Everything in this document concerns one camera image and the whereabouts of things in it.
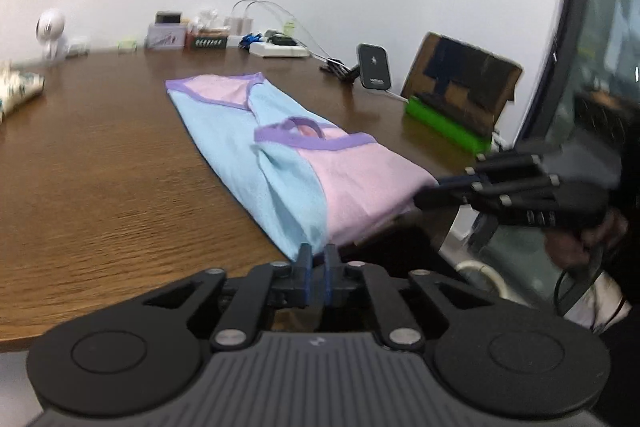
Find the person right hand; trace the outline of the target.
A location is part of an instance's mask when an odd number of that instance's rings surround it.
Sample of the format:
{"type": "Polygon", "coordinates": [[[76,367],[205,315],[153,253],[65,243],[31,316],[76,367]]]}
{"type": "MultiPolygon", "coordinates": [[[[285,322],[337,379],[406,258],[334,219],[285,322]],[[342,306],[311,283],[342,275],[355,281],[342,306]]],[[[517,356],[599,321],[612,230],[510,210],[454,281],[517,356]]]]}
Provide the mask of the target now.
{"type": "Polygon", "coordinates": [[[584,267],[596,249],[608,249],[616,245],[626,234],[627,228],[627,220],[619,212],[610,210],[596,229],[585,231],[579,239],[560,231],[544,233],[544,250],[551,262],[561,270],[584,267]]]}

